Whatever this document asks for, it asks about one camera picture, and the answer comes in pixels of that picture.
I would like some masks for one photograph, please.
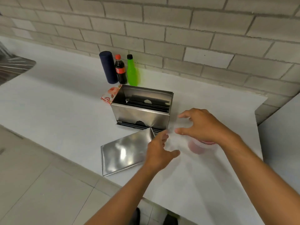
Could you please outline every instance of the hand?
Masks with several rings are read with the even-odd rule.
[[[153,172],[158,173],[164,169],[172,159],[180,155],[179,150],[166,151],[164,149],[165,142],[169,136],[167,130],[157,134],[157,136],[148,144],[146,161],[144,166],[151,169]]]
[[[237,136],[207,110],[192,108],[179,114],[178,118],[189,118],[193,122],[193,126],[190,128],[177,128],[175,133],[188,135],[199,141],[215,142],[221,145],[228,137]]]

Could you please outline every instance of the green bottle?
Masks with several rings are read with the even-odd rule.
[[[127,63],[128,63],[128,69],[127,69],[128,83],[131,86],[137,86],[138,82],[139,82],[138,72],[137,72],[136,68],[134,67],[132,55],[127,55]]]

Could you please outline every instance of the left hand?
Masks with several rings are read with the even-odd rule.
[[[166,151],[164,149],[165,142],[169,136],[167,130],[159,132],[157,136],[148,144],[146,161],[144,166],[151,169],[153,172],[158,173],[164,169],[172,159],[180,155],[179,150]]]

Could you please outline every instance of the right hand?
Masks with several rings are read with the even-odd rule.
[[[189,118],[193,122],[193,126],[190,128],[177,128],[175,133],[188,135],[199,141],[215,142],[220,145],[228,137],[236,136],[236,133],[205,109],[192,108],[179,114],[178,118]]]

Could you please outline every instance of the tiled floor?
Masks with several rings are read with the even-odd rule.
[[[83,225],[120,188],[2,127],[0,180],[0,225]],[[139,208],[141,225],[161,225],[167,214],[145,200]]]

